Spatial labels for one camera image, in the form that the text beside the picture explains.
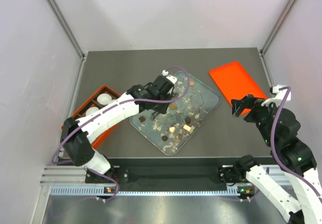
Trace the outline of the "dark oval chocolate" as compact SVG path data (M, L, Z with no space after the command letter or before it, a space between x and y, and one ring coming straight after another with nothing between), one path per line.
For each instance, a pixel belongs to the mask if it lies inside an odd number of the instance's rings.
M187 124L190 124L190 123L191 123L191 118L190 118L190 117L186 117L186 118L185 118L185 122L186 122Z

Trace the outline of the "white heart chocolate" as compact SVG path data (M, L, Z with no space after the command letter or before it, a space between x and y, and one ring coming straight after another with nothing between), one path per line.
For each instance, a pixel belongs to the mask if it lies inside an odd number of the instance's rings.
M175 127L170 127L170 128L169 128L169 131L170 131L171 133L173 133L175 130L176 130L176 128L175 128Z

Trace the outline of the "white square chocolate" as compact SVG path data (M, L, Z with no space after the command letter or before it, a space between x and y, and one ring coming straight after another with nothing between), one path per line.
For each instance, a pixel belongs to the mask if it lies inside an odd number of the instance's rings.
M191 131L191 127L190 126L188 126L188 125L184 125L183 126L183 128L186 130L186 131L188 131L188 132L190 132Z

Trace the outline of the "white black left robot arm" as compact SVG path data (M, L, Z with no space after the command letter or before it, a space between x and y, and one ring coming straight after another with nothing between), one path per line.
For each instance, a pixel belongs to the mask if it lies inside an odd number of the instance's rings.
M79 119L65 120L61 142L71 162L97 172L103 182L113 179L114 170L107 158L92 147L92 143L119 122L145 110L165 114L171 102L175 76L159 75L145 86L134 85L113 103Z

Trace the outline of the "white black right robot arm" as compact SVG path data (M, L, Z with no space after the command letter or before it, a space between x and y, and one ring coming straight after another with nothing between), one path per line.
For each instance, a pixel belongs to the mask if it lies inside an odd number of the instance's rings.
M296 196L286 192L251 155L233 165L236 179L250 182L276 207L286 223L321 223L321 184L317 163L311 149L297 133L301 128L295 115L282 105L246 95L233 99L232 115L249 113L246 122L254 123L271 155L289 180Z

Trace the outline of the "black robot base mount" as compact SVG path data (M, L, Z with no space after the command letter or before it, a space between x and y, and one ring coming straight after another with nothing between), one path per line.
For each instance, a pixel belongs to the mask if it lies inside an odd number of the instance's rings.
M242 158L153 158L109 159L110 167L87 170L88 183L106 183L107 178L121 185L138 183L162 185L206 180L215 185L246 182L246 172L256 164L251 156Z

